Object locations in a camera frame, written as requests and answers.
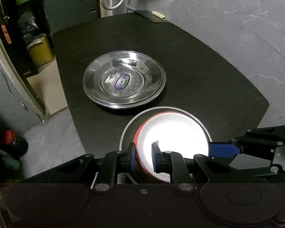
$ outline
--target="concrete floor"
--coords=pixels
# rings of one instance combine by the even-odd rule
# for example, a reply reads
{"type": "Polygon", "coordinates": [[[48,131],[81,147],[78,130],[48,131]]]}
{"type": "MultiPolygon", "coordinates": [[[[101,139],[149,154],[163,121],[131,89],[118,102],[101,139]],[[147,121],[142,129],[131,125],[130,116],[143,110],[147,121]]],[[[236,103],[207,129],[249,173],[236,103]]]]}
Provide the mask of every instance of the concrete floor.
{"type": "Polygon", "coordinates": [[[30,129],[24,137],[29,144],[22,157],[25,178],[85,154],[68,107],[30,129]]]}

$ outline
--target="yellow container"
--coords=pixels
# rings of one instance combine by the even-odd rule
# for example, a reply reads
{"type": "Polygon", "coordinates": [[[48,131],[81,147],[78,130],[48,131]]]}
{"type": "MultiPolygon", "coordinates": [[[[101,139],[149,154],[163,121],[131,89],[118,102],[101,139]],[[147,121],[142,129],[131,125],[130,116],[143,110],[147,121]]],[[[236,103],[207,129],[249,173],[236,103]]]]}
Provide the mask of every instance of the yellow container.
{"type": "Polygon", "coordinates": [[[49,63],[54,59],[53,51],[49,46],[49,41],[45,33],[35,39],[27,47],[27,50],[36,67],[49,63]]]}

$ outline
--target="stainless steel plate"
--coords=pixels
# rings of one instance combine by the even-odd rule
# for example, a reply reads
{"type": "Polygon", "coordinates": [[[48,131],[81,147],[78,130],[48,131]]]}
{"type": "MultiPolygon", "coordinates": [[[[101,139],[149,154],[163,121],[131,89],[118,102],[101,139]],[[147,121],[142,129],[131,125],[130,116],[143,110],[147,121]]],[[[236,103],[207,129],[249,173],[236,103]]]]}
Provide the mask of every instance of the stainless steel plate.
{"type": "Polygon", "coordinates": [[[155,99],[166,84],[163,67],[151,57],[134,51],[107,53],[84,72],[85,93],[110,108],[131,108],[155,99]]]}

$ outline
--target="stacked metal plates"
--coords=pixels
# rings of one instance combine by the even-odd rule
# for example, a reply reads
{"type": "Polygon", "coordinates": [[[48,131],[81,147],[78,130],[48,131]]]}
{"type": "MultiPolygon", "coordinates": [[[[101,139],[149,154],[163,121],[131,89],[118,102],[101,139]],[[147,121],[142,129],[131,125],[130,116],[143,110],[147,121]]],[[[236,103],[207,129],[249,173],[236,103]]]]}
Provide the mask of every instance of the stacked metal plates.
{"type": "Polygon", "coordinates": [[[94,60],[84,72],[83,87],[99,105],[124,109],[155,99],[166,84],[163,67],[134,51],[115,51],[94,60]]]}

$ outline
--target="red object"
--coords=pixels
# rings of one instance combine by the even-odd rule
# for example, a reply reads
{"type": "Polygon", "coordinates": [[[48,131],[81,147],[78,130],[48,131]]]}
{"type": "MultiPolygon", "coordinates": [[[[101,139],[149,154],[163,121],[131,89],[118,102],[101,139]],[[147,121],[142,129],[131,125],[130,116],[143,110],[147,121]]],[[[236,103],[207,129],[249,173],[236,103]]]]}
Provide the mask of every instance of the red object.
{"type": "Polygon", "coordinates": [[[166,111],[166,112],[160,112],[160,113],[157,113],[151,117],[149,117],[139,128],[138,130],[136,131],[136,134],[134,135],[134,139],[133,139],[133,142],[135,143],[135,147],[136,147],[136,160],[137,162],[139,163],[139,165],[141,166],[142,170],[144,171],[144,173],[146,173],[147,175],[149,176],[152,176],[152,174],[150,172],[147,171],[147,169],[145,168],[143,162],[140,160],[139,158],[139,155],[138,155],[138,136],[140,134],[140,131],[142,130],[143,126],[146,124],[147,121],[149,121],[151,118],[159,115],[159,114],[162,114],[162,113],[167,113],[167,112],[171,112],[171,111],[166,111]]]}
{"type": "Polygon", "coordinates": [[[7,130],[2,134],[0,143],[3,145],[10,145],[15,142],[15,131],[7,130]]]}

